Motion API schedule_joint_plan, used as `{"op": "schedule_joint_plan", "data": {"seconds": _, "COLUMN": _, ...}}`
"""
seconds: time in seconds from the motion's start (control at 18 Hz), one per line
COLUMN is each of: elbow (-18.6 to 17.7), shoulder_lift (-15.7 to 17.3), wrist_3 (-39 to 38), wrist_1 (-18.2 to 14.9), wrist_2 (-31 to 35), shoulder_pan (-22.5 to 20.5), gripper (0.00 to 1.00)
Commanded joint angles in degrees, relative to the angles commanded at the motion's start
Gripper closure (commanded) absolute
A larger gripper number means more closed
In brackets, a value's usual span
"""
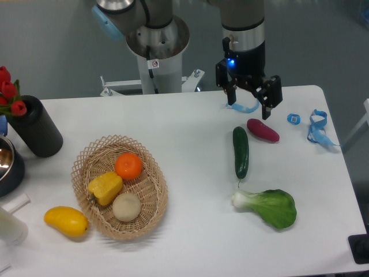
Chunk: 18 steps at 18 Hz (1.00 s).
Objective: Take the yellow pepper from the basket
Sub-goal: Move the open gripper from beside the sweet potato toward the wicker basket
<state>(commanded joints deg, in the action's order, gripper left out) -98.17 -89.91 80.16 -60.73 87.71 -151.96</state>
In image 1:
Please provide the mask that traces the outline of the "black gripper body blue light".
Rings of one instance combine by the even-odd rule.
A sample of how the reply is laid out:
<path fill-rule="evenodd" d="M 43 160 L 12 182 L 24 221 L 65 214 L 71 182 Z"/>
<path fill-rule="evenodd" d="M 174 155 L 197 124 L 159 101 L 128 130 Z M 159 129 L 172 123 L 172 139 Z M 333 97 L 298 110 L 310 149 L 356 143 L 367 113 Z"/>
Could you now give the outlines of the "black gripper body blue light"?
<path fill-rule="evenodd" d="M 265 44 L 246 51 L 232 50 L 229 37 L 222 44 L 224 58 L 216 64 L 217 86 L 226 93 L 227 87 L 235 85 L 251 92 L 260 104 L 277 107 L 282 102 L 281 78 L 265 75 Z"/>

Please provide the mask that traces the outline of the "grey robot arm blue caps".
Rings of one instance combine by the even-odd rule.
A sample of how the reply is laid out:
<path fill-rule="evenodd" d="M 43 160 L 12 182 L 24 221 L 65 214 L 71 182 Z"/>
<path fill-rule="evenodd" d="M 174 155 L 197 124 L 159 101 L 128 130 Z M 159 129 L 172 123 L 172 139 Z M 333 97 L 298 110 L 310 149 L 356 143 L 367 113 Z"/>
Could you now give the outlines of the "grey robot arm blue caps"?
<path fill-rule="evenodd" d="M 249 91 L 267 119 L 282 99 L 279 76 L 267 77 L 263 1 L 210 1 L 219 9 L 224 58 L 215 66 L 216 85 L 236 102 L 236 89 Z M 111 38 L 125 38 L 136 55 L 144 94 L 182 92 L 182 54 L 190 40 L 187 24 L 171 1 L 97 1 L 92 13 Z"/>

